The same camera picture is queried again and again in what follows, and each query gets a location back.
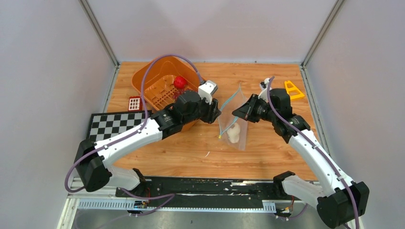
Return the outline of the clear zip top bag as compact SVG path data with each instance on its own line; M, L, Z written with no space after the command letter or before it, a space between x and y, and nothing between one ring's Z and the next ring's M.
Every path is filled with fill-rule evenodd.
M223 102L218 117L219 136L218 139L235 148L245 150L247 140L247 121L232 114L234 110L240 108L247 98L244 96L241 85L225 102Z

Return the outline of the white toy mushroom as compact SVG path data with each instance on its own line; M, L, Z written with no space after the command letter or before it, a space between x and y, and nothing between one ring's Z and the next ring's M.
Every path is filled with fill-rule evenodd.
M240 139L240 125L238 123L232 124L226 131L228 140L230 143L235 144L239 142Z

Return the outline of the purple toy grapes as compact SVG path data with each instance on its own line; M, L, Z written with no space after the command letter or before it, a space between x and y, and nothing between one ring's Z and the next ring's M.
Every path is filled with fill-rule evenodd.
M178 98L181 94L183 94L184 92L189 91L189 90L190 90L189 88L179 89L179 90L177 90L177 91L174 92L172 98L173 98L174 100L177 100L177 98Z

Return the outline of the red toy apple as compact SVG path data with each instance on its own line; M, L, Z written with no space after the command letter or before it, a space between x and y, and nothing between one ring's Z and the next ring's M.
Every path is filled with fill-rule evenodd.
M187 80L182 76L176 76L173 80L173 85L176 89L185 89L187 86Z

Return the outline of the orange plastic basket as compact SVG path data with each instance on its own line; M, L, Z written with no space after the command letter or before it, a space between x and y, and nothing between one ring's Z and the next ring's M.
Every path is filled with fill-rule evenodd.
M172 96L178 90L173 85L176 76L182 76L187 80L186 88L198 91L200 81L197 73L179 58L173 56L164 57L149 69L150 66L151 63L148 63L133 74L132 86L138 93L143 93L145 102L155 111L175 102ZM149 72L142 88L143 77L148 69Z

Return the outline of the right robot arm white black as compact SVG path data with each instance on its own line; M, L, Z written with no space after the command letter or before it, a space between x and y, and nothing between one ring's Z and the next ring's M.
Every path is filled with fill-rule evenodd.
M272 124L275 132L295 149L318 179L314 185L291 171L273 178L273 194L278 199L294 196L317 210L321 220L334 229L352 220L356 228L365 214L370 190L364 182L355 182L329 156L317 141L305 119L293 113L285 89L262 90L253 94L232 114L252 123Z

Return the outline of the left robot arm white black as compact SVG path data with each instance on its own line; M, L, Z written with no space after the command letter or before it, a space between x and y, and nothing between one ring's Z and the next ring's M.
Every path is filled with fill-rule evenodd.
M212 124L221 114L218 100L208 102L197 92L187 90L174 103L146 117L140 125L103 141L85 139L80 142L74 165L87 192L107 184L127 189L133 196L146 192L145 182L135 169L115 168L113 164L137 149L163 140L182 131L184 125L196 120Z

